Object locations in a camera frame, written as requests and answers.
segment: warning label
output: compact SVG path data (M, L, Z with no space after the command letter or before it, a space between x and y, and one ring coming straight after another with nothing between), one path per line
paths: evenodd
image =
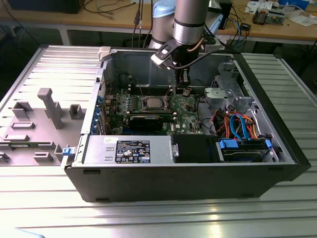
M150 163L149 140L117 141L115 161L121 163Z

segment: computer tower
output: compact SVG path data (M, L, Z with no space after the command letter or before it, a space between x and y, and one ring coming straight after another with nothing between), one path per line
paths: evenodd
M52 11L77 14L85 0L7 0L12 10Z

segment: sticker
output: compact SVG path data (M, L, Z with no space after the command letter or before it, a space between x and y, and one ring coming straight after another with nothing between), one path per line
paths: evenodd
M149 140L127 140L116 139L117 148L115 161L123 163L150 163L150 141Z
M118 141L118 137L105 137L104 144L115 144Z

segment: robotic arm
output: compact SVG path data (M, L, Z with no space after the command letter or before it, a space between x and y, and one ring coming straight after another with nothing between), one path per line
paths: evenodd
M161 0L154 6L150 48L158 49L151 57L168 69L189 64L198 57L206 20L216 31L222 20L220 6L210 0ZM189 67L175 70L178 88L190 84Z

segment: metal bracket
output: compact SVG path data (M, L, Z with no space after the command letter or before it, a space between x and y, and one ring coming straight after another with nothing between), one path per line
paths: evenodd
M173 155L173 158L176 158L179 156L177 144L172 145L172 155Z
M155 53L151 56L151 60L157 64L161 65L167 58L178 48L182 46L175 39L167 41L162 45Z

